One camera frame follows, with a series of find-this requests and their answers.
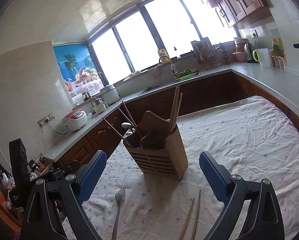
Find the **white electric pot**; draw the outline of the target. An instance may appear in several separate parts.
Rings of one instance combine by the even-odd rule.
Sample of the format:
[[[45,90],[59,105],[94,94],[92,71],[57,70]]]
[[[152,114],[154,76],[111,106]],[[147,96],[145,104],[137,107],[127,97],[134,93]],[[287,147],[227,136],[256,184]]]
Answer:
[[[103,100],[108,104],[112,105],[113,103],[120,100],[120,96],[114,85],[105,86],[100,90]]]

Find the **steel electric kettle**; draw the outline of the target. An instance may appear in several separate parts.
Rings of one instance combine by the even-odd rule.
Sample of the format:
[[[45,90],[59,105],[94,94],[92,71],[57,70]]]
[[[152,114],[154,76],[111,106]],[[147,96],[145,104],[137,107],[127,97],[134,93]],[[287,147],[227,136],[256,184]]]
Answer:
[[[245,54],[246,54],[247,63],[255,63],[255,60],[254,60],[253,55],[252,55],[252,53],[254,51],[252,44],[250,44],[249,42],[246,43],[244,45],[244,51],[245,51]]]

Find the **dish drying rack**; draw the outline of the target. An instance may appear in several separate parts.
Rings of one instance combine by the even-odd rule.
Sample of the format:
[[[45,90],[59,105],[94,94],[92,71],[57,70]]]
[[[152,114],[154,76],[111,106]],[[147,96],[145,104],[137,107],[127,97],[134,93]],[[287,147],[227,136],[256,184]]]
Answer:
[[[203,67],[217,67],[221,65],[215,49],[208,37],[204,37],[201,41],[191,41],[193,53],[198,64]]]

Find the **tropical fruit poster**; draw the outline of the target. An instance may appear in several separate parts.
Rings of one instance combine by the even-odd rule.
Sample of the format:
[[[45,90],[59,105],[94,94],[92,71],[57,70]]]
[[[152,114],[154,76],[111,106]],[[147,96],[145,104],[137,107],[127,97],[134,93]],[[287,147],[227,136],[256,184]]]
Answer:
[[[68,92],[74,100],[83,93],[95,95],[103,81],[84,43],[54,46],[54,53]]]

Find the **spice bottle rack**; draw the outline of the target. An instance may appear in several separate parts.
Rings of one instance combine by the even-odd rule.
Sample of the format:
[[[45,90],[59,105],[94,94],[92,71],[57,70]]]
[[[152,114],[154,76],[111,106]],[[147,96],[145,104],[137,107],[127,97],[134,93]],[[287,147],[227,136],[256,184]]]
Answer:
[[[273,67],[285,70],[287,61],[282,40],[280,38],[272,38],[271,46],[270,59]]]

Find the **pink bowl stack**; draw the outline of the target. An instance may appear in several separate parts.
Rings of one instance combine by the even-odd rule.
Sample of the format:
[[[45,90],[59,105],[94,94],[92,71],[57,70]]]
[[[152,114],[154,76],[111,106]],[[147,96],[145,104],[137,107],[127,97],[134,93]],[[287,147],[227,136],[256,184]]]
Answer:
[[[233,52],[233,55],[238,62],[246,62],[246,53],[244,50],[245,44],[249,43],[247,38],[235,38],[234,39],[236,51]]]

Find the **dark steel fork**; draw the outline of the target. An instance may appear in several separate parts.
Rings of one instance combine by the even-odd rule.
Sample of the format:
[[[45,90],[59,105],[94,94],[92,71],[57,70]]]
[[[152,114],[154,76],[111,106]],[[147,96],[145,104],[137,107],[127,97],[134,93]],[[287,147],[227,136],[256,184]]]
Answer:
[[[112,233],[112,237],[111,237],[112,240],[117,239],[118,220],[119,220],[119,215],[120,215],[121,202],[122,202],[122,198],[124,197],[125,191],[126,191],[126,188],[122,188],[119,191],[117,191],[117,193],[115,194],[115,200],[117,202],[117,213],[116,213],[114,227],[113,227],[113,233]]]

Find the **yellow dish soap bottle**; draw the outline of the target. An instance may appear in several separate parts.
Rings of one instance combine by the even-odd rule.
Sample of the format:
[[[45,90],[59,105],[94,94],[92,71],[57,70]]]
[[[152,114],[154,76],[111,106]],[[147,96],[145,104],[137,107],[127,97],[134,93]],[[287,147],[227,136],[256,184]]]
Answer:
[[[167,51],[165,49],[159,49],[158,55],[159,55],[159,63],[166,64],[166,63],[170,62],[168,55],[167,55]]]

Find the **metal chopstick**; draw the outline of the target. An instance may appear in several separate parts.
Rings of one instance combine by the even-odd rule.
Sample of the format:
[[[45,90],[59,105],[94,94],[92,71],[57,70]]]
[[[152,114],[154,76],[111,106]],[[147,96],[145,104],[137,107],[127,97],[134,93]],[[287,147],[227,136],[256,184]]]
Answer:
[[[199,214],[200,214],[200,202],[201,202],[201,189],[199,190],[198,204],[197,204],[197,210],[196,210],[196,216],[195,216],[195,220],[194,220],[194,226],[193,226],[191,240],[195,240],[195,237],[196,237]]]
[[[110,122],[108,122],[107,120],[106,120],[106,118],[104,118],[104,117],[102,117],[102,119],[108,124],[108,126],[125,142],[125,144],[127,144],[128,146],[132,146],[127,140],[126,140],[126,138],[123,136],[123,135],[121,135],[118,131],[117,131],[117,129],[110,123]]]

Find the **wooden chopstick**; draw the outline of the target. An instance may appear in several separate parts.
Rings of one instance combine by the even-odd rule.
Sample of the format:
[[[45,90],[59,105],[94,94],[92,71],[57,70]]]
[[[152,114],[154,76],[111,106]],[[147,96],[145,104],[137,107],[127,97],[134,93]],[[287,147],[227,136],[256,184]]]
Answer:
[[[176,113],[176,110],[177,110],[177,106],[178,106],[178,101],[179,101],[179,89],[180,89],[180,86],[177,86],[175,88],[173,105],[172,105],[172,110],[171,110],[171,116],[170,116],[169,126],[168,126],[168,130],[167,130],[167,135],[168,136],[173,131],[174,116],[175,116],[175,113]]]
[[[175,129],[175,125],[176,125],[177,118],[178,118],[178,115],[179,115],[181,101],[182,101],[182,93],[180,93],[180,97],[179,97],[179,101],[178,101],[178,105],[177,105],[177,110],[175,112],[175,115],[174,115],[174,118],[173,118],[173,122],[172,122],[171,132],[173,132],[174,129]]]
[[[135,123],[135,121],[134,121],[132,115],[130,114],[128,108],[126,107],[126,104],[124,103],[124,101],[122,101],[122,105],[123,105],[124,109],[126,110],[126,113],[128,114],[128,118],[132,122],[132,125],[134,126],[134,128],[135,128],[135,130],[136,130],[136,132],[137,132],[137,134],[139,136],[139,138],[141,139],[143,136],[142,136],[140,130],[138,129],[137,124]]]
[[[181,233],[180,233],[180,236],[179,236],[178,240],[183,240],[183,239],[184,239],[184,235],[185,235],[185,233],[186,233],[186,230],[187,230],[187,227],[188,227],[190,218],[191,218],[191,214],[192,214],[192,210],[193,210],[193,206],[194,206],[194,201],[195,201],[195,199],[193,198],[193,199],[192,199],[192,202],[191,202],[191,205],[190,205],[190,209],[189,209],[189,211],[188,211],[186,220],[185,220],[185,222],[184,222],[184,225],[183,225],[183,227],[182,227],[182,231],[181,231]]]

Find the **steel spoon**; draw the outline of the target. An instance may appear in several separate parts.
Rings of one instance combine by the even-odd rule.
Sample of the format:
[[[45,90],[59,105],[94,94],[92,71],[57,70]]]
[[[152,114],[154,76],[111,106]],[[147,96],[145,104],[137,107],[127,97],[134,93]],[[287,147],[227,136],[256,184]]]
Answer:
[[[134,133],[136,131],[135,128],[133,127],[133,125],[128,123],[128,122],[123,122],[121,124],[121,127],[126,129],[126,130],[131,130],[132,133]]]

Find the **green vegetables basket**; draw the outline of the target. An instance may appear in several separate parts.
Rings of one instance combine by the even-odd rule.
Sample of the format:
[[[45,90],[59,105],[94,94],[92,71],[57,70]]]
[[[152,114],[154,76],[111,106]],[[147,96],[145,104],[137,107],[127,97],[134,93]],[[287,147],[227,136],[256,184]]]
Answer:
[[[190,77],[194,77],[198,74],[199,74],[199,72],[197,70],[195,70],[195,69],[192,70],[190,68],[186,68],[182,72],[178,72],[177,74],[175,74],[174,81],[178,82],[180,80],[184,80],[184,79],[188,79]]]

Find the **dark chopstick in holder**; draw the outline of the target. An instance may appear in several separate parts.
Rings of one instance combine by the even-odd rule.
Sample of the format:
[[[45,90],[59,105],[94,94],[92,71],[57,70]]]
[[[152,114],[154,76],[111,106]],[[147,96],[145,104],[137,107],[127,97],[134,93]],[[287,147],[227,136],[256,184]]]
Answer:
[[[125,117],[125,119],[127,120],[128,123],[132,124],[132,122],[130,121],[130,119],[128,118],[128,114],[125,114],[124,111],[122,111],[122,109],[118,108],[118,110],[121,112],[121,114]]]

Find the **white red rice cooker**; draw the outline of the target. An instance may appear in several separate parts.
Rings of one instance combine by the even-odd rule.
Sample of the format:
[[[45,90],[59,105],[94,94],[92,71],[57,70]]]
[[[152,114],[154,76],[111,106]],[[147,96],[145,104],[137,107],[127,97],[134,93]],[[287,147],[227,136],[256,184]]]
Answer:
[[[87,114],[84,110],[75,110],[62,118],[62,123],[68,132],[74,132],[81,129],[88,122]]]

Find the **kitchen faucet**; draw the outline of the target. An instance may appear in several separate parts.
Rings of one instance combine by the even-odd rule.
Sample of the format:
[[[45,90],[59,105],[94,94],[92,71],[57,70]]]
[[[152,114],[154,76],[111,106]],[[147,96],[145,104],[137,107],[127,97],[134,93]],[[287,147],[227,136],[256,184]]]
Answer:
[[[160,67],[164,66],[164,65],[169,65],[173,75],[176,75],[178,73],[176,66],[174,65],[174,63],[172,62],[171,58],[167,55],[162,55],[159,57],[159,62],[156,65],[156,73],[159,76],[160,75]]]

